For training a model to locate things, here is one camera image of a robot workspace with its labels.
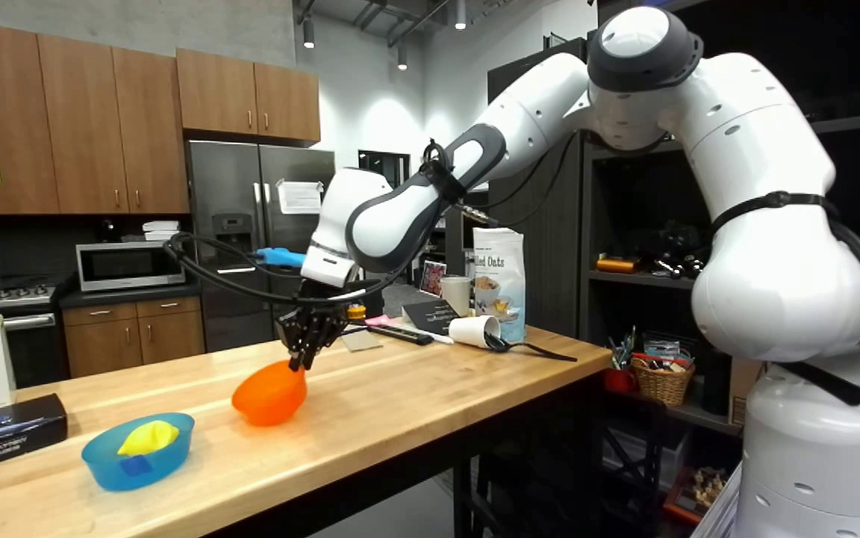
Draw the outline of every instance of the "floor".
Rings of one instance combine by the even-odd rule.
[[[451,503],[448,477],[435,474],[310,538],[451,538]]]

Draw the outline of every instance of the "stainless steel refrigerator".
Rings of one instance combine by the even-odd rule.
[[[316,228],[314,204],[335,176],[335,153],[235,140],[187,140],[190,162],[190,228],[199,240],[193,256],[245,288],[286,294],[298,276],[275,268],[254,273],[257,247],[308,250]],[[269,306],[230,288],[204,282],[205,350],[227,350],[275,337],[275,316],[286,306]]]

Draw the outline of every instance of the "microwave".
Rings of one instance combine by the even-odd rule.
[[[75,246],[75,262],[83,294],[186,283],[163,243],[86,243]]]

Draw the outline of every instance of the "wooden table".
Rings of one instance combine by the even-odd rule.
[[[56,391],[72,434],[0,464],[0,534],[205,534],[610,364],[610,350],[542,330],[528,330],[528,341],[575,362],[389,337],[350,353],[336,341],[308,376],[304,409],[280,428],[250,428],[230,407],[248,373],[286,356],[280,344],[23,389],[21,398]],[[80,448],[105,428],[163,409],[196,421],[187,464],[151,486],[105,494]]]

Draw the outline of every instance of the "ceiling light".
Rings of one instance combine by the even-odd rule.
[[[456,32],[466,31],[466,0],[456,0],[453,31],[456,31]]]
[[[398,71],[407,71],[407,49],[398,49]]]
[[[304,20],[304,49],[314,49],[314,20]]]

